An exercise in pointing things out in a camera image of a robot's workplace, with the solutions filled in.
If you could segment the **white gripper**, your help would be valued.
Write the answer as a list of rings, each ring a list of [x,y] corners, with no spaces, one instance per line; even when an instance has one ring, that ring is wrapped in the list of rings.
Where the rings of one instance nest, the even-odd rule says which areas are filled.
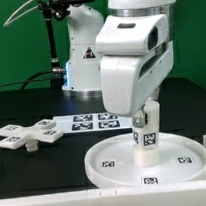
[[[144,56],[104,56],[100,66],[104,108],[121,117],[133,116],[135,128],[146,126],[146,113],[139,109],[170,73],[173,61],[171,41],[160,55],[152,50]]]

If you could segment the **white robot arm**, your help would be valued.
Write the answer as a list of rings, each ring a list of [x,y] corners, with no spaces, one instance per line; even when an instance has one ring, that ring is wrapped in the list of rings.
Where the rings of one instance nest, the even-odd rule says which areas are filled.
[[[74,32],[66,67],[70,90],[101,86],[108,113],[145,125],[145,106],[173,66],[170,9],[176,0],[108,0],[110,14],[96,36],[100,68],[92,69],[84,33]]]

